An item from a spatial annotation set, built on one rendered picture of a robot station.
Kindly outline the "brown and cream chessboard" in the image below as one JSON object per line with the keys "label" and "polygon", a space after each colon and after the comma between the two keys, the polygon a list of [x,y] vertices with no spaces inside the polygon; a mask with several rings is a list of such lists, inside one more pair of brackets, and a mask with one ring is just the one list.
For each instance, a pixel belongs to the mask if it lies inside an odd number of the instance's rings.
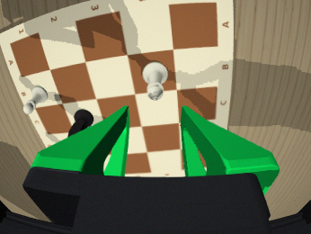
{"label": "brown and cream chessboard", "polygon": [[[29,114],[46,148],[67,138],[76,111],[95,125],[127,105],[125,176],[185,176],[182,106],[227,130],[233,0],[90,0],[0,33],[0,46],[23,105],[36,86],[48,93]],[[143,78],[151,62],[168,72],[156,101]]]}

